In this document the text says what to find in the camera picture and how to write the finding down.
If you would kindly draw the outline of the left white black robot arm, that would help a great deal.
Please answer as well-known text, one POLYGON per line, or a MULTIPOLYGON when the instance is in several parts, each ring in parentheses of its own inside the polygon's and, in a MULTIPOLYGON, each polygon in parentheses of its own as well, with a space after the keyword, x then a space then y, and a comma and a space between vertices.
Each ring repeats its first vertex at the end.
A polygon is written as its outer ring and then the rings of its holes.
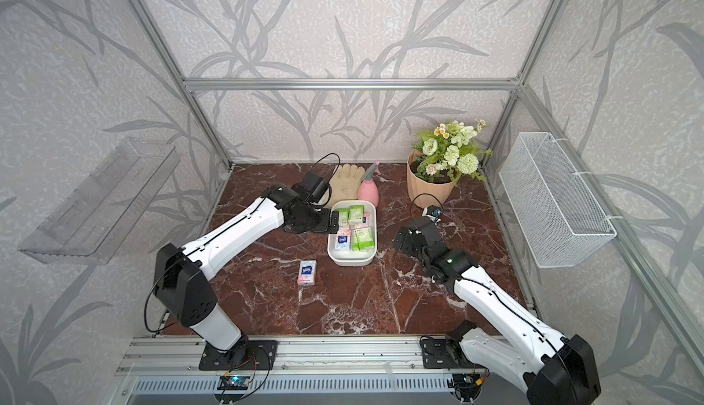
POLYGON ((216 351, 234 350, 245 342, 245 335, 220 307, 211 280, 271 231, 337 232, 338 214, 321 203, 324 197, 332 197, 326 182, 300 182, 291 188, 275 184, 214 231, 182 247, 165 245, 157 253, 147 297, 159 300, 181 326, 196 332, 216 351))

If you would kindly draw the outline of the green tissue pack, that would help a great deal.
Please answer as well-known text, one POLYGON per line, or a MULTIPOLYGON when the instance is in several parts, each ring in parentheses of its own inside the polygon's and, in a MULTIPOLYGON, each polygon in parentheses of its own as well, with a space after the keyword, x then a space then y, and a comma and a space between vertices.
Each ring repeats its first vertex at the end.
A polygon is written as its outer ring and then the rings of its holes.
POLYGON ((348 209, 348 222, 358 225, 365 221, 365 207, 363 205, 352 205, 348 209))
POLYGON ((356 251, 368 250, 376 246, 374 231, 371 227, 358 227, 353 230, 353 248, 356 251))
POLYGON ((338 226, 346 229, 349 225, 349 208, 338 208, 338 226))

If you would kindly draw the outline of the pink blue tissue pack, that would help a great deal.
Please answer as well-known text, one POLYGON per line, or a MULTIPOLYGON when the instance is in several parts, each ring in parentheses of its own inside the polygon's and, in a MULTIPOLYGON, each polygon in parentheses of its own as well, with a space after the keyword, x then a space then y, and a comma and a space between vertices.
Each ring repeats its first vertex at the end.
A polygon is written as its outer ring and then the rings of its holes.
POLYGON ((340 229, 335 236, 335 251, 350 251, 352 249, 352 231, 348 228, 340 229))
POLYGON ((297 284, 299 286, 315 285, 317 262, 315 260, 303 260, 300 262, 297 284))

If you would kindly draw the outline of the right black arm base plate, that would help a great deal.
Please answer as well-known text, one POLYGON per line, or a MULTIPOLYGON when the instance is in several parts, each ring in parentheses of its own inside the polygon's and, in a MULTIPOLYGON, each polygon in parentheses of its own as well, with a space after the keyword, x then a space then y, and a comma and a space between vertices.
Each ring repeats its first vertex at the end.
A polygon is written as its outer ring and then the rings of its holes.
POLYGON ((422 335, 419 339, 423 367, 431 369, 474 368, 464 355, 459 343, 450 338, 422 335))

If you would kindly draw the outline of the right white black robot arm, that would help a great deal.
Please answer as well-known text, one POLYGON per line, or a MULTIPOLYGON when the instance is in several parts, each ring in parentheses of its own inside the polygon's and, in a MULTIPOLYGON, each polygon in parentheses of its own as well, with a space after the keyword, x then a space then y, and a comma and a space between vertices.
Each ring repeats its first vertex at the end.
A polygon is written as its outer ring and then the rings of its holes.
POLYGON ((467 302, 500 333, 464 322, 449 335, 457 361, 487 368, 532 404, 592 404, 601 395, 595 355, 581 336, 566 338, 505 292, 462 249, 451 249, 436 220, 422 216, 401 227, 396 250, 417 259, 433 282, 467 302))

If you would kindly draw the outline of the white plastic storage box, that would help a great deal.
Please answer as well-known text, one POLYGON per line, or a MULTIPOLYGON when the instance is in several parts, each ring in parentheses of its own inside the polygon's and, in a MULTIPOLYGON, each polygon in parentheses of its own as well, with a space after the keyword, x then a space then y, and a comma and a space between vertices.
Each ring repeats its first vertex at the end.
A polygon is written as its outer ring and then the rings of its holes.
POLYGON ((377 212, 376 208, 367 201, 339 201, 332 208, 336 211, 338 208, 349 208, 352 205, 363 205, 365 207, 365 212, 370 213, 370 225, 374 231, 376 246, 374 248, 362 251, 356 251, 353 247, 350 251, 335 251, 335 234, 329 234, 327 236, 327 253, 328 256, 341 267, 362 267, 370 264, 377 255, 379 248, 379 238, 377 231, 377 212))

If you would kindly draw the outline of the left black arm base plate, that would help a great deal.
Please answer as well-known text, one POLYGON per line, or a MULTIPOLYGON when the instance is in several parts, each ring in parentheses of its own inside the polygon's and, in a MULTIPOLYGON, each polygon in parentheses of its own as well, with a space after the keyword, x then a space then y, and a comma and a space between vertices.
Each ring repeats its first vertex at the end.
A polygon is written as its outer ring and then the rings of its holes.
POLYGON ((278 341, 241 339, 231 349, 222 351, 205 344, 198 366, 200 371, 264 370, 272 368, 278 341))

